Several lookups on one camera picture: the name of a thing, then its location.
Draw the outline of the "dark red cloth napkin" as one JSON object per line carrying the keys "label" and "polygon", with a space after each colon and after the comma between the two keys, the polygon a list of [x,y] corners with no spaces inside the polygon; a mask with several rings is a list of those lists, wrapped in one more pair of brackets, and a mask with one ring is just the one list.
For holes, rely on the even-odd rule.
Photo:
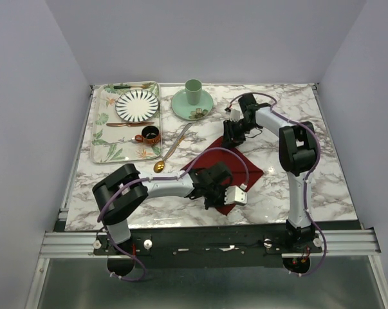
{"label": "dark red cloth napkin", "polygon": [[[221,137],[212,142],[181,170],[188,172],[188,180],[192,182],[192,190],[183,196],[190,200],[198,199],[196,198],[196,185],[199,182],[222,183],[225,180],[232,180],[230,186],[238,186],[248,192],[264,175],[264,172],[239,150],[222,147]],[[224,205],[215,209],[227,215],[235,206]]]}

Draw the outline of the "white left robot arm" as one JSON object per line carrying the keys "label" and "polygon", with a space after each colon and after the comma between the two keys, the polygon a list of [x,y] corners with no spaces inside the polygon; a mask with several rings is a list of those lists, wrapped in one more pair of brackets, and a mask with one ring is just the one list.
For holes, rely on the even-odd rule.
{"label": "white left robot arm", "polygon": [[206,208],[222,207],[225,191],[232,181],[232,173],[224,163],[163,176],[143,173],[134,164],[125,164],[98,182],[92,192],[100,210],[98,221],[110,235],[109,248],[116,254],[124,254],[131,244],[127,219],[143,201],[177,196],[190,200],[203,198]]}

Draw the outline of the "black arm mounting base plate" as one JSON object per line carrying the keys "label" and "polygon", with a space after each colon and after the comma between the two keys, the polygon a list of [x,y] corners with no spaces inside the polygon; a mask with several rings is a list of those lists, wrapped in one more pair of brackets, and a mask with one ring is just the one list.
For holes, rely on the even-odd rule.
{"label": "black arm mounting base plate", "polygon": [[121,252],[135,254],[148,268],[282,267],[284,254],[297,258],[320,254],[311,238],[291,244],[283,223],[131,229],[131,237],[117,246],[100,234],[102,244],[94,252],[126,260]]}

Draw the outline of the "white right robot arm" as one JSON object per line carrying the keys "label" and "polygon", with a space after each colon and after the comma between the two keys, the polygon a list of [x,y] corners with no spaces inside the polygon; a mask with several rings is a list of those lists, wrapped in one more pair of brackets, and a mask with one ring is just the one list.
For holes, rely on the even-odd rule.
{"label": "white right robot arm", "polygon": [[245,142],[253,129],[267,129],[279,138],[279,161],[287,172],[290,210],[286,220],[284,246],[298,252],[315,238],[311,210],[311,174],[320,160],[320,145],[311,122],[296,122],[277,113],[273,104],[258,104],[256,92],[237,96],[243,116],[228,107],[230,120],[223,122],[222,146],[227,149]]}

